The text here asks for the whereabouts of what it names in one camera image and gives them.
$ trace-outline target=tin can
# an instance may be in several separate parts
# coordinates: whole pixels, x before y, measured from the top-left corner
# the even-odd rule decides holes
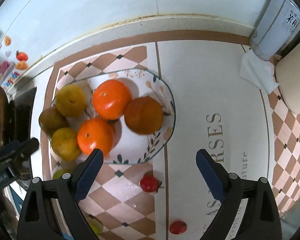
[[[250,47],[262,60],[269,60],[300,23],[300,10],[293,0],[271,0],[250,38]]]

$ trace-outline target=tangerine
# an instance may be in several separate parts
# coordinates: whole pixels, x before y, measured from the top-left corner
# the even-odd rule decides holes
[[[79,128],[77,141],[84,154],[100,149],[105,157],[114,146],[114,130],[101,118],[89,119]]]
[[[106,120],[117,120],[132,101],[129,88],[118,80],[107,80],[93,93],[93,106],[98,115]]]
[[[152,134],[163,122],[160,104],[150,96],[133,99],[124,111],[126,125],[137,134]]]

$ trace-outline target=brown pear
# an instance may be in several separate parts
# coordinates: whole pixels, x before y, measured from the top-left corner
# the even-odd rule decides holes
[[[49,138],[52,138],[56,130],[69,126],[67,119],[58,112],[55,106],[43,110],[39,116],[39,125]]]

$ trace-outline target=tissue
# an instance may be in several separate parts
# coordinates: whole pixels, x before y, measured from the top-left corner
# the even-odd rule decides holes
[[[242,56],[240,77],[256,85],[267,94],[279,86],[271,74],[270,63],[258,58],[252,50]]]

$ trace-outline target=diamond tile pattern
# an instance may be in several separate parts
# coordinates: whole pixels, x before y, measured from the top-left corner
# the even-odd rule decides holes
[[[272,186],[280,216],[300,198],[300,114],[293,114],[276,88],[268,95],[274,128]]]
[[[140,62],[147,58],[146,46],[119,49],[95,55],[72,67],[60,69],[57,89],[73,80],[128,68],[147,69]],[[51,164],[63,167],[65,162],[50,149]],[[139,240],[155,234],[154,197],[143,192],[139,182],[151,163],[141,165],[103,165],[80,208],[104,226],[100,238],[105,240]]]

